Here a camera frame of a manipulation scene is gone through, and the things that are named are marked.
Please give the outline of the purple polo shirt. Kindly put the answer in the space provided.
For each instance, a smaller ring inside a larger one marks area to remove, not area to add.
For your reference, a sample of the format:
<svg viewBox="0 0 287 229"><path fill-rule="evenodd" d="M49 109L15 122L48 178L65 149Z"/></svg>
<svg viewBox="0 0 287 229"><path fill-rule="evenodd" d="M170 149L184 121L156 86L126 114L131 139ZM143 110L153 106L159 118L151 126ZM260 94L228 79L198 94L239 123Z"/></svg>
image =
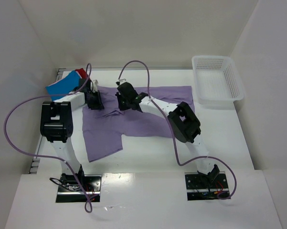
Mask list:
<svg viewBox="0 0 287 229"><path fill-rule="evenodd" d="M83 137L89 162L102 159L123 149L122 135L170 138L163 117L134 110L120 111L116 88L99 87L103 110L83 108Z"/></svg>

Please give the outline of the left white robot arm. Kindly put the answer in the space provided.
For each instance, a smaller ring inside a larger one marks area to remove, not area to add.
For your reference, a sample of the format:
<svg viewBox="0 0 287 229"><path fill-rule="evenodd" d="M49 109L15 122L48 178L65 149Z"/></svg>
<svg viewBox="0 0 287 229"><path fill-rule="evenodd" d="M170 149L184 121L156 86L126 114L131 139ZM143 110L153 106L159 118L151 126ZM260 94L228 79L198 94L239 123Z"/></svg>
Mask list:
<svg viewBox="0 0 287 229"><path fill-rule="evenodd" d="M79 189L72 170L82 185L85 181L84 171L76 158L71 141L74 130L72 111L85 104L92 110L104 109L97 86L97 80L80 79L79 86L74 89L82 88L79 92L72 91L60 99L42 104L41 134L51 143L57 156L63 159L61 178L50 180L68 191Z"/></svg>

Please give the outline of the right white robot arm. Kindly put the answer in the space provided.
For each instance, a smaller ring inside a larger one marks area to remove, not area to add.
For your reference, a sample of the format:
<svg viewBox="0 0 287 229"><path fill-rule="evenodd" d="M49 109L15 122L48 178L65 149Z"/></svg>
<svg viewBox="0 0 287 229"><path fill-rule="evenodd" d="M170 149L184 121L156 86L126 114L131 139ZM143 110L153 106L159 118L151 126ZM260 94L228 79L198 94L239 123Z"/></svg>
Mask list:
<svg viewBox="0 0 287 229"><path fill-rule="evenodd" d="M124 80L117 82L116 97L127 123L132 124L127 130L136 130L140 136L170 137L175 151L177 142L185 144L195 156L182 163L175 152L177 164L185 166L196 162L201 182L207 187L214 183L220 170L208 162L209 152L201 137L201 123L188 103L166 102L152 97L149 91L138 93Z"/></svg>

